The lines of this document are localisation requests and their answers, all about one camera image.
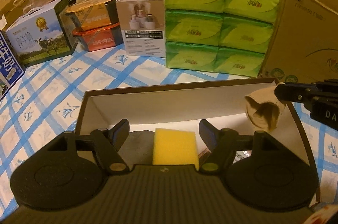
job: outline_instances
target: tablecloth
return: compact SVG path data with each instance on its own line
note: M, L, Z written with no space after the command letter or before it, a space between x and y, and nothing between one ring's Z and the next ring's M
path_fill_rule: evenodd
M27 68L0 102L0 215L17 204L10 189L14 169L65 130L74 130L84 92L95 89L239 79L241 76L165 68L165 59L125 55L124 45ZM321 181L322 201L337 202L338 132L295 104L309 138Z

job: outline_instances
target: floral pattern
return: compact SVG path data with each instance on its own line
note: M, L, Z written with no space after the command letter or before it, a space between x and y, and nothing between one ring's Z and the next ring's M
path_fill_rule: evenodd
M56 111L56 112L61 112L63 118L66 118L67 116L72 117L73 111L80 107L80 106L71 106L69 103L67 103L67 106L69 108L64 108L62 111L61 110Z
M116 61L115 64L122 64L122 65L124 65L128 59L129 58L126 55L117 55L114 58L114 60Z
M331 155L332 157L338 158L336 146L334 146L332 144L332 141L331 141L330 145L327 146L327 148L332 153L332 155Z

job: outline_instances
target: cardboard box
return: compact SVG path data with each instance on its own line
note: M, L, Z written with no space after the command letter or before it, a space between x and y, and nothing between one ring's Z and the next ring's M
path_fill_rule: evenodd
M6 34L22 64L35 65L74 52L75 28L65 15L68 0L55 0L21 16Z
M5 35L0 31L0 101L24 74L24 69L11 49Z
M83 0L66 12L80 30L90 30L119 22L116 0Z
M283 0L261 76L311 83L338 78L337 0Z
M227 127L253 135L252 124L245 115L244 96L275 84L274 79L239 79L87 91L75 133L88 135L127 118L131 132L155 128L193 131L201 153L206 148L198 133L201 119L208 119L218 129ZM316 170L310 144L292 103L287 104L271 135ZM78 154L93 160L91 152Z
M17 6L13 4L15 1L16 0L0 0L0 30L6 31L20 16L23 15L23 9L28 4L28 0L23 0Z
M164 0L117 0L128 55L165 57Z

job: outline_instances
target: brown cardboard box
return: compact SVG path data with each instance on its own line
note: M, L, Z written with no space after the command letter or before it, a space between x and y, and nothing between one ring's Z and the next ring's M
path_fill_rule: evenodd
M0 29L6 30L13 24L20 16L23 15L23 8L28 4L28 1L14 6L15 0L0 0Z
M261 76L311 83L338 78L337 0L283 0Z

